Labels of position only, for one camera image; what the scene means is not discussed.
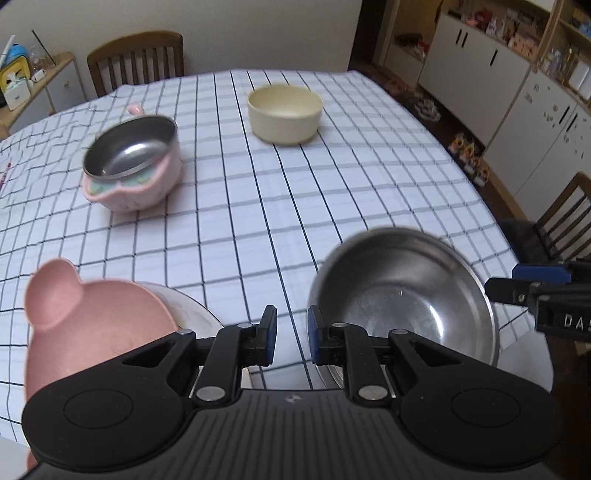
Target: white plate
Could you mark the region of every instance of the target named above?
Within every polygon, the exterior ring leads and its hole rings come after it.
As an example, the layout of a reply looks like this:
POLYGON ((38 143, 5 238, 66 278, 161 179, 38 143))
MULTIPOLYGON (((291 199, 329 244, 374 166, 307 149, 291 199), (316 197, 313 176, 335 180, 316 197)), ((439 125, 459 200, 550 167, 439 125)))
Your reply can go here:
MULTIPOLYGON (((139 284, 162 300, 179 327, 194 331, 197 338, 215 337, 223 328, 212 312, 188 295, 156 283, 139 284)), ((242 369, 242 388, 252 388, 248 368, 242 369)))

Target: cabinet door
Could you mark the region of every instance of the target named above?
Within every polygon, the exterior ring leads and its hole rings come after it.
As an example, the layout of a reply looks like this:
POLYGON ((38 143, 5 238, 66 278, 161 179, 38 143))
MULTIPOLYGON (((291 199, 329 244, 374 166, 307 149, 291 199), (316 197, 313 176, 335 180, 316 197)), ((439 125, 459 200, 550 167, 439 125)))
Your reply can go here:
POLYGON ((591 117, 576 108, 564 133, 515 195, 530 220, 538 220, 578 171, 591 174, 591 117))
POLYGON ((47 91, 56 112, 68 110, 86 101, 73 61, 47 85, 47 91))
POLYGON ((457 115, 459 100, 455 79, 459 76, 460 46, 469 28, 448 15, 441 16, 418 80, 426 91, 454 115, 457 115))
POLYGON ((575 100, 542 72, 531 72, 484 159, 515 195, 569 124, 575 100))
POLYGON ((460 120, 485 145, 501 124, 529 71, 529 62, 472 29, 462 49, 465 111, 460 120))
POLYGON ((43 89, 37 94, 33 101, 29 103, 27 108, 25 108, 24 112, 21 113, 8 131, 11 135, 14 135, 19 130, 28 127, 39 120, 43 120, 53 113, 47 92, 43 89))

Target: dining table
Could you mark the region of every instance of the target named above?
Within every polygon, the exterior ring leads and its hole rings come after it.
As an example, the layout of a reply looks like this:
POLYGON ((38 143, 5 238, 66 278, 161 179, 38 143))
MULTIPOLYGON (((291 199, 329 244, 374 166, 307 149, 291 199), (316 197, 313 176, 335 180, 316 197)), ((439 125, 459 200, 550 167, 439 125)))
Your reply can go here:
MULTIPOLYGON (((255 388, 275 389, 324 388, 311 362, 307 298, 324 259, 352 235, 382 226, 422 230, 456 249, 483 282, 510 276, 517 262, 447 150, 358 72, 231 70, 123 85, 1 142, 1 172, 0 436, 25 445, 31 328, 23 296, 32 274, 54 257, 70 260, 83 281, 173 288, 224 325, 256 323, 274 305, 274 361, 251 368, 251 378, 255 388), (322 97, 311 141, 282 147, 253 134, 248 93, 270 83, 322 97), (174 119, 183 172, 156 207, 113 213, 82 194, 82 161, 133 103, 174 119)), ((493 310, 502 351, 534 328, 523 308, 493 310)), ((533 363, 547 355, 547 348, 533 351, 533 363)))

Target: cream bowl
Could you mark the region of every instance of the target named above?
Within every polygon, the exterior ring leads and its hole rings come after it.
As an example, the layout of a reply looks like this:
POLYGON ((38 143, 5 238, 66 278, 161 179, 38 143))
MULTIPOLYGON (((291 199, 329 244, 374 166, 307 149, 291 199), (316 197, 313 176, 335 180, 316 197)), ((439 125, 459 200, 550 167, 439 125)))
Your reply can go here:
POLYGON ((317 93, 293 85, 269 85, 248 96, 248 118, 265 142, 296 145, 318 130, 324 103, 317 93))

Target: white wall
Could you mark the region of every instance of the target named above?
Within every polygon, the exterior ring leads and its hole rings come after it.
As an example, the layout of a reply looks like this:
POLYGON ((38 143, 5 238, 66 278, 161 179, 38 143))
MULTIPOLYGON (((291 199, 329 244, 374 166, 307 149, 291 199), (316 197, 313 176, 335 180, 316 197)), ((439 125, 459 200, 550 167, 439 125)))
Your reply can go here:
POLYGON ((361 0, 12 0, 0 11, 0 43, 14 33, 26 47, 33 28, 50 53, 74 52, 93 98, 86 56, 109 40, 145 30, 183 35, 187 74, 344 71, 360 7, 361 0))

